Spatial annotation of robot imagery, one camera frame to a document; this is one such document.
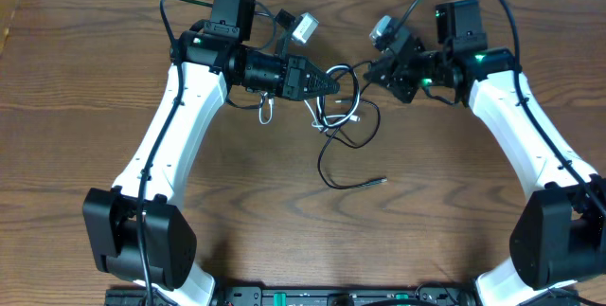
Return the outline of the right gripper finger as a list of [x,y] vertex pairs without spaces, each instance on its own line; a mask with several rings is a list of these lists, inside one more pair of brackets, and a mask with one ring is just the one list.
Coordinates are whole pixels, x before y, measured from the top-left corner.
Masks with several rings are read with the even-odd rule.
[[368,71],[364,74],[365,80],[369,84],[377,84],[383,88],[388,85],[388,74],[379,71]]
[[366,75],[368,77],[381,77],[387,76],[389,77],[392,73],[392,57],[383,57],[378,59],[375,62],[372,62],[369,67]]

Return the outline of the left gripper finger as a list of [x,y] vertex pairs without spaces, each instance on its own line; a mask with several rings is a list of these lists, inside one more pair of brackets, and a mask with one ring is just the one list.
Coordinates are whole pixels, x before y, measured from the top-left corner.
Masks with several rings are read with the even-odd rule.
[[320,97],[323,97],[326,95],[337,94],[339,92],[340,92],[339,85],[324,86],[324,87],[319,87],[319,88],[312,88],[312,87],[306,86],[303,88],[300,97],[302,100],[316,99],[316,98],[320,98]]
[[307,91],[339,91],[340,84],[307,59],[305,63],[305,89]]

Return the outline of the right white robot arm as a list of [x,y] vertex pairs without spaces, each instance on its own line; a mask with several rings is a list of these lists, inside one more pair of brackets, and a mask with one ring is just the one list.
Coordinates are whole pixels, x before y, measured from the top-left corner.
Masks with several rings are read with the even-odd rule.
[[475,280],[473,301],[581,304],[574,285],[605,272],[604,178],[550,121],[511,51],[489,47],[477,0],[439,4],[435,16],[436,50],[384,16],[369,35],[381,58],[365,78],[404,103],[417,92],[452,89],[517,175],[526,206],[509,237],[509,256]]

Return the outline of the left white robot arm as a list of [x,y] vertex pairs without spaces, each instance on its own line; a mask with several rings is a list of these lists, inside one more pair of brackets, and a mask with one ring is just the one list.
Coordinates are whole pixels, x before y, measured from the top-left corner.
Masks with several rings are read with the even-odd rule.
[[137,283],[124,305],[206,305],[213,277],[195,261],[197,239],[182,210],[206,130],[233,86],[301,101],[339,91],[308,58],[289,52],[317,29],[309,13],[272,14],[258,0],[213,0],[210,15],[171,35],[167,86],[132,160],[82,213],[99,271]]

